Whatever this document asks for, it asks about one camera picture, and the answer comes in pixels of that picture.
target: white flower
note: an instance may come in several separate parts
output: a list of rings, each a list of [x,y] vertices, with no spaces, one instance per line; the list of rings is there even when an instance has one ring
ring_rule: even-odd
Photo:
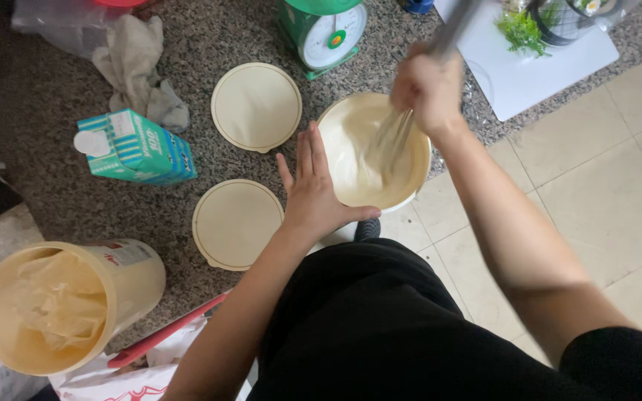
[[[592,16],[601,8],[601,0],[591,0],[586,6],[586,15]]]

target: whisk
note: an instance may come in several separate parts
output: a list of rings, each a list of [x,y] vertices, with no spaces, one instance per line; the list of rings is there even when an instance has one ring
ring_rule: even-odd
[[[426,53],[439,63],[444,63],[452,55],[455,44],[485,1],[488,0],[458,0],[447,23],[435,28]],[[384,177],[386,173],[391,173],[405,149],[414,123],[412,109],[393,108],[370,141],[365,153],[366,163],[380,170]]]

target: scale dial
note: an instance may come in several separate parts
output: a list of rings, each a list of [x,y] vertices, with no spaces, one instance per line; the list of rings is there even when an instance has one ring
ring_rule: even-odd
[[[301,60],[309,68],[321,69],[343,59],[360,41],[367,20],[362,4],[341,14],[321,16],[299,48]]]

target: person's left hand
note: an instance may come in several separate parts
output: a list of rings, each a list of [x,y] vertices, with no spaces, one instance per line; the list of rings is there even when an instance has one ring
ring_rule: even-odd
[[[282,228],[296,232],[311,241],[311,245],[347,223],[380,217],[380,209],[374,206],[350,208],[338,201],[321,132],[315,121],[298,135],[296,181],[291,177],[284,156],[277,153],[276,159],[287,195]]]

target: black shoe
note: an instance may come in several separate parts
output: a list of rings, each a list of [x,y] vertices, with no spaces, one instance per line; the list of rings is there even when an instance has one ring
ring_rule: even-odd
[[[380,238],[380,220],[378,218],[359,221],[353,242],[362,242],[370,238]]]

